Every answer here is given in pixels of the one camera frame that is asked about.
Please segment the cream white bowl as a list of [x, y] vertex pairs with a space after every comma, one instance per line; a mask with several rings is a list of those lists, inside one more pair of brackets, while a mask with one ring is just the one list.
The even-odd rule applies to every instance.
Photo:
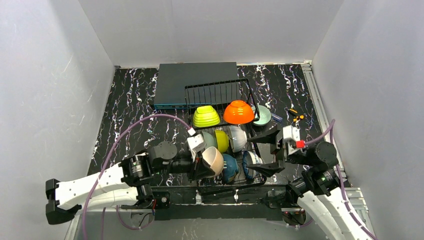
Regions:
[[202, 159], [206, 162], [209, 173], [206, 178], [218, 176], [224, 169], [224, 157], [214, 146], [206, 148], [202, 153]]

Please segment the pale green bowl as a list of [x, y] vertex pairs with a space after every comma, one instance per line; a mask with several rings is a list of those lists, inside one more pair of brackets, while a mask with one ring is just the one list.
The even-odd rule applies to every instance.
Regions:
[[217, 140], [212, 134], [210, 134], [206, 131], [202, 131], [201, 134], [203, 136], [203, 140], [205, 142], [205, 148], [206, 149], [209, 148], [209, 147], [215, 147], [215, 148], [218, 147]]

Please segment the dark striped white bowl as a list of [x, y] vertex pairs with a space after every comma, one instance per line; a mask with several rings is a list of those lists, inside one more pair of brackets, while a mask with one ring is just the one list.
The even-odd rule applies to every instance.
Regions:
[[240, 152], [247, 143], [247, 134], [239, 126], [230, 125], [229, 129], [229, 141], [233, 153]]

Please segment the green white bowl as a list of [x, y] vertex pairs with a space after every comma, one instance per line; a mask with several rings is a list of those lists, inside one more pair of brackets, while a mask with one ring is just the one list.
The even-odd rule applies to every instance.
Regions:
[[218, 112], [211, 105], [197, 107], [192, 121], [197, 128], [212, 127], [221, 123]]

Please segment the yellow green bowl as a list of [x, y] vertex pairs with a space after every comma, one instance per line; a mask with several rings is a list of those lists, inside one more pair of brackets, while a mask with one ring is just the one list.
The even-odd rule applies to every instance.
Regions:
[[226, 153], [229, 148], [228, 135], [223, 130], [219, 129], [215, 129], [214, 133], [217, 142], [217, 149], [220, 153]]

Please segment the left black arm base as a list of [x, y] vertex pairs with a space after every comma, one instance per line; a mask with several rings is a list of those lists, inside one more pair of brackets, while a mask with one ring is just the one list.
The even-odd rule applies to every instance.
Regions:
[[152, 199], [139, 200], [134, 204], [119, 206], [120, 211], [129, 211], [130, 220], [133, 217], [138, 223], [131, 223], [131, 228], [145, 228], [155, 220], [157, 210], [167, 210], [170, 207], [171, 194], [168, 191], [154, 191]]

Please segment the dark blue beige bowl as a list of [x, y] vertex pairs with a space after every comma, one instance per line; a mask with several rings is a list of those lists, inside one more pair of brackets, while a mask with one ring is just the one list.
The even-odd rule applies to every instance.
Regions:
[[232, 183], [236, 176], [239, 174], [239, 166], [237, 164], [237, 160], [229, 155], [229, 154], [223, 154], [223, 162], [224, 167], [222, 170], [222, 183], [223, 184], [230, 184]]

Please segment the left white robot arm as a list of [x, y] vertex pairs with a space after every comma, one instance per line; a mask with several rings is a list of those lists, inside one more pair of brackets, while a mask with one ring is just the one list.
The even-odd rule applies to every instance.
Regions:
[[211, 166], [216, 153], [214, 146], [201, 144], [188, 154], [179, 155], [173, 143], [163, 141], [99, 173], [70, 181], [49, 179], [45, 183], [47, 222], [58, 225], [89, 209], [112, 206], [154, 210], [166, 198], [152, 190], [156, 175], [162, 171], [186, 173], [194, 180], [213, 176]]

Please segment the blue patterned bowl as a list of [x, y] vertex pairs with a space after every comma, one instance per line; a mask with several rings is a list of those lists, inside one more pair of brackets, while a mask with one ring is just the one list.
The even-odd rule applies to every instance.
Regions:
[[242, 169], [247, 180], [253, 180], [260, 174], [253, 169], [248, 168], [248, 165], [262, 164], [263, 160], [253, 151], [244, 151], [242, 155]]

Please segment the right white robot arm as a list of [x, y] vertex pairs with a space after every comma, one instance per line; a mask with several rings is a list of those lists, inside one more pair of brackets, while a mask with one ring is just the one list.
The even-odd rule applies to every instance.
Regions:
[[286, 163], [309, 166], [284, 191], [271, 190], [261, 202], [269, 208], [291, 204], [304, 209], [330, 240], [375, 240], [347, 197], [335, 145], [323, 140], [333, 133], [333, 126], [310, 141], [301, 140], [299, 130], [291, 125], [276, 125], [251, 137], [248, 142], [270, 145], [274, 161], [247, 168], [271, 177]]

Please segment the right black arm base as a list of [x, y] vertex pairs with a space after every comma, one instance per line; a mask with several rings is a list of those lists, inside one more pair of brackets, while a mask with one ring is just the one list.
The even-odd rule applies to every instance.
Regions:
[[298, 205], [298, 199], [308, 190], [303, 178], [298, 178], [286, 184], [284, 189], [268, 191], [259, 202], [270, 209], [280, 209], [286, 226], [299, 229], [314, 221], [311, 217], [307, 220], [306, 211]]

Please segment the grey green small bowl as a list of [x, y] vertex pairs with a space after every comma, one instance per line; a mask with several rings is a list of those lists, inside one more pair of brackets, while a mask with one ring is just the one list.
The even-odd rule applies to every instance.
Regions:
[[255, 126], [265, 126], [268, 122], [270, 122], [272, 115], [270, 110], [263, 105], [258, 105], [258, 109], [255, 106], [251, 106], [252, 111], [255, 113], [256, 121], [253, 122]]

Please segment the orange white bowl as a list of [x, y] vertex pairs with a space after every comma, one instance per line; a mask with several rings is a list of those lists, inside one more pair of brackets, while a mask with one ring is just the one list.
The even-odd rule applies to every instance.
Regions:
[[243, 100], [232, 101], [224, 110], [223, 120], [229, 124], [247, 124], [254, 120], [255, 114]]

